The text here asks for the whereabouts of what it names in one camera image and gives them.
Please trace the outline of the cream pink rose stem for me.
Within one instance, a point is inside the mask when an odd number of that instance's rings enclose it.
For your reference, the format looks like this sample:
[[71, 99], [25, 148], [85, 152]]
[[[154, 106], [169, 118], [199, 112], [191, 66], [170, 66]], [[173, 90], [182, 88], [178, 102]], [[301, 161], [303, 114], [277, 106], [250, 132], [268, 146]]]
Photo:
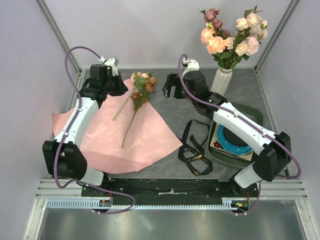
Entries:
[[115, 122], [117, 117], [119, 116], [119, 114], [121, 113], [121, 111], [124, 109], [126, 103], [129, 101], [129, 99], [131, 98], [131, 96], [134, 93], [139, 93], [143, 90], [143, 87], [146, 83], [146, 81], [150, 78], [150, 75], [148, 73], [141, 73], [138, 71], [135, 71], [131, 77], [130, 77], [130, 81], [133, 84], [133, 89], [131, 90], [131, 92], [129, 93], [129, 95], [126, 97], [124, 103], [121, 105], [121, 107], [119, 108], [119, 110], [117, 111], [117, 113], [115, 114], [115, 116], [113, 117], [112, 121]]

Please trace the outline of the large peach peony stem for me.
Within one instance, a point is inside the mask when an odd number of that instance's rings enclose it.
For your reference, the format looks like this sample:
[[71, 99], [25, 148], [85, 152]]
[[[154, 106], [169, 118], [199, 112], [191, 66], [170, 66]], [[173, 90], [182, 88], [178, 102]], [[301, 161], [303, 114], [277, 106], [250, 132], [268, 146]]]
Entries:
[[219, 67], [231, 68], [230, 57], [232, 57], [235, 38], [228, 30], [221, 29], [220, 26], [215, 28], [212, 22], [207, 22], [201, 31], [200, 40]]

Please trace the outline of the purple pink wrapping paper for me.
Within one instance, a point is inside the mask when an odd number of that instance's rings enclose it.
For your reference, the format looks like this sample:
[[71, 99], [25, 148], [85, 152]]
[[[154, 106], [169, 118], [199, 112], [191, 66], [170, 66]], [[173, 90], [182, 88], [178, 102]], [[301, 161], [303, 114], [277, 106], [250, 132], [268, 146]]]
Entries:
[[[89, 167], [109, 174], [140, 171], [182, 146], [160, 114], [147, 102], [138, 110], [122, 148], [134, 114], [133, 102], [128, 100], [113, 121], [134, 87], [129, 79], [124, 84], [128, 91], [121, 96], [107, 97], [91, 120], [80, 146]], [[73, 110], [53, 116], [55, 136], [63, 129]]]

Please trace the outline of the pale pink rose stem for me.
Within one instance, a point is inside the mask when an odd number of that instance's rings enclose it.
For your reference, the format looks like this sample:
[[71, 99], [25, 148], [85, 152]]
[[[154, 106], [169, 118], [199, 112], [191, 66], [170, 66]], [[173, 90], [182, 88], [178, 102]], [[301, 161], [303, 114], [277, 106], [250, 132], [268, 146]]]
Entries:
[[234, 69], [241, 61], [247, 61], [255, 55], [262, 40], [268, 36], [268, 21], [261, 16], [258, 6], [246, 9], [243, 17], [236, 20], [236, 32], [230, 33], [224, 39], [224, 54], [222, 66], [225, 69]]

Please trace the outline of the mauve rose stem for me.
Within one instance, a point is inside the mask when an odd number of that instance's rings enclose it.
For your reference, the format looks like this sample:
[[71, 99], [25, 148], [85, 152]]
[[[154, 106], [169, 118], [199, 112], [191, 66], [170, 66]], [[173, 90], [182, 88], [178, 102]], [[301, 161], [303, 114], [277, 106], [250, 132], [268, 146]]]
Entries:
[[203, 14], [206, 27], [213, 29], [219, 37], [226, 39], [233, 36], [229, 30], [223, 29], [223, 21], [218, 19], [219, 10], [210, 8], [209, 10], [199, 10], [199, 12]]

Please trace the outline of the black ribbon with gold lettering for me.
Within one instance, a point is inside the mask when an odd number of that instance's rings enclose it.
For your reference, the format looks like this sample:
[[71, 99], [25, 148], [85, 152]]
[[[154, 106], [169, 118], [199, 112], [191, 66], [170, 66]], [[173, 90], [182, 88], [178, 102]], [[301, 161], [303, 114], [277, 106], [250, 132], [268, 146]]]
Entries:
[[[188, 135], [191, 130], [191, 126], [193, 122], [196, 122], [200, 125], [204, 125], [207, 128], [207, 134], [205, 139], [201, 144], [197, 142], [195, 137], [193, 135], [190, 136], [189, 140], [193, 144], [194, 147], [190, 146], [187, 143]], [[205, 176], [210, 174], [213, 171], [213, 164], [212, 161], [205, 157], [205, 150], [204, 150], [204, 144], [206, 143], [208, 137], [209, 137], [209, 130], [210, 125], [207, 123], [204, 123], [202, 121], [192, 119], [190, 120], [182, 134], [182, 138], [180, 138], [180, 142], [182, 143], [182, 146], [178, 149], [178, 159], [186, 164], [190, 172], [195, 176]], [[202, 172], [199, 172], [193, 165], [193, 162], [196, 161], [202, 161], [204, 164], [206, 164], [206, 169]]]

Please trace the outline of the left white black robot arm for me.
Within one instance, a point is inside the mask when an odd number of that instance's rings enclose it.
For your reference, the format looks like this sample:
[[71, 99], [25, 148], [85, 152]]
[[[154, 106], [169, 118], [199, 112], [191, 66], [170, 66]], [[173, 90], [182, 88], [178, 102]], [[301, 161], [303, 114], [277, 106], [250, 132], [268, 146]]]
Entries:
[[90, 122], [107, 97], [122, 96], [127, 91], [115, 58], [90, 67], [89, 78], [77, 90], [75, 107], [66, 124], [54, 140], [47, 140], [42, 145], [48, 173], [55, 181], [65, 178], [92, 185], [92, 191], [99, 197], [109, 193], [110, 185], [104, 181], [104, 173], [88, 165], [80, 147]]

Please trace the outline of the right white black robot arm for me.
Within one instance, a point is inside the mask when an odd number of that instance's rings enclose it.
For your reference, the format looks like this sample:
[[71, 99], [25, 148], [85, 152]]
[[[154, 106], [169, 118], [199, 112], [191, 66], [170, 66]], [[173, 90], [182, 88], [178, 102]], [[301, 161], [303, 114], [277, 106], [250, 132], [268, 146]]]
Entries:
[[225, 97], [211, 92], [199, 70], [190, 71], [183, 78], [177, 73], [168, 74], [162, 88], [166, 98], [170, 96], [172, 87], [175, 88], [174, 98], [189, 100], [199, 114], [230, 131], [245, 144], [236, 146], [233, 140], [217, 133], [224, 150], [234, 155], [255, 153], [255, 161], [240, 170], [229, 184], [233, 196], [242, 196], [247, 187], [254, 183], [272, 182], [291, 161], [291, 139], [288, 134], [276, 134], [262, 127], [241, 113]]

